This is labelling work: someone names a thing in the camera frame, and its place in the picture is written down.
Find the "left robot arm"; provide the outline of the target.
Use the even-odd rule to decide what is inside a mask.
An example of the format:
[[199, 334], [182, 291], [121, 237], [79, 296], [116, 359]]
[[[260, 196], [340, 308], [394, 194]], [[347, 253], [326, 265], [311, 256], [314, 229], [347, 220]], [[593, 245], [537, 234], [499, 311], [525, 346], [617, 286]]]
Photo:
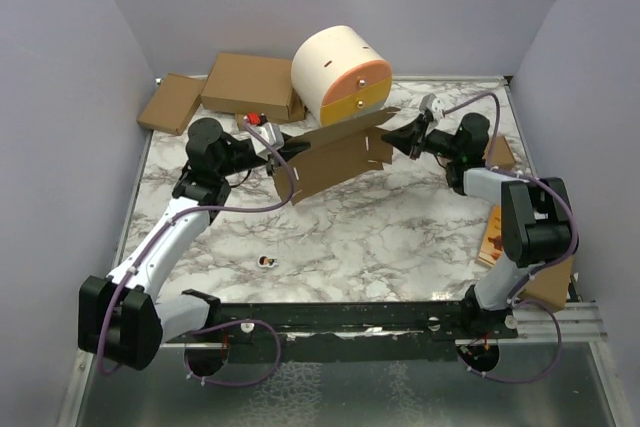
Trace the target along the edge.
[[213, 118], [195, 121], [187, 131], [187, 162], [160, 220], [106, 277], [90, 276], [81, 285], [77, 343], [97, 362], [142, 370], [164, 342], [188, 333], [206, 342], [220, 332], [218, 299], [188, 290], [158, 303], [160, 290], [196, 238], [229, 211], [228, 176], [268, 166], [293, 182], [288, 162], [310, 147], [263, 115], [247, 115], [243, 124], [249, 136], [239, 140]]

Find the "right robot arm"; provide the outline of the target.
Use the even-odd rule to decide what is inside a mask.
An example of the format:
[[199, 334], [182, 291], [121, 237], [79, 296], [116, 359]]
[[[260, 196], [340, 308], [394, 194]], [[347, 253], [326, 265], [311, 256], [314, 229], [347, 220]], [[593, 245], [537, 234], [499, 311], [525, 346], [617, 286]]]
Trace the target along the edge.
[[445, 158], [451, 189], [500, 207], [502, 254], [460, 302], [461, 330], [481, 338], [511, 312], [527, 282], [575, 253], [579, 237], [562, 179], [538, 179], [488, 164], [486, 148], [494, 140], [486, 117], [464, 115], [453, 134], [434, 125], [433, 114], [422, 113], [381, 139], [413, 160], [423, 153]]

